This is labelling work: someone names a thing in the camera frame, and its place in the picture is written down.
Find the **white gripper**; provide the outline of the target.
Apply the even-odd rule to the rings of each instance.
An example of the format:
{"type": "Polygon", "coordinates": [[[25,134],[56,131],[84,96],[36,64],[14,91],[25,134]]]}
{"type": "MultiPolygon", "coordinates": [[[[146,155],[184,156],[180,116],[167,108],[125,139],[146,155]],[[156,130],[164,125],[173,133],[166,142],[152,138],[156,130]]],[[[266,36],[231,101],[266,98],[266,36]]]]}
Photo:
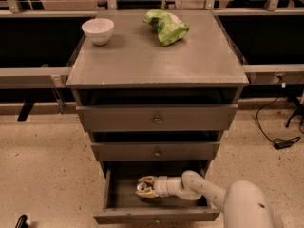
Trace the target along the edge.
{"type": "Polygon", "coordinates": [[[167,176],[144,176],[138,179],[138,182],[153,185],[152,187],[145,188],[144,190],[137,191],[136,194],[141,198],[153,199],[156,197],[165,198],[169,196],[167,189],[167,176]]]}

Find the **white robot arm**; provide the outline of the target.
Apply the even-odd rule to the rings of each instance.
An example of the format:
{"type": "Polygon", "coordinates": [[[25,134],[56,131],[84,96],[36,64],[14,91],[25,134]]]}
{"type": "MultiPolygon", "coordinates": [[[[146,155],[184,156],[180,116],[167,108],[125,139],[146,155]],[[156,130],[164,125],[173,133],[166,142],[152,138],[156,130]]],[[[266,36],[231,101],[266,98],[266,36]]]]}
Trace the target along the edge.
{"type": "Polygon", "coordinates": [[[264,192],[246,180],[235,181],[224,190],[197,172],[187,170],[180,177],[145,176],[138,182],[136,194],[141,198],[205,197],[223,214],[224,228],[284,228],[281,216],[264,192]]]}

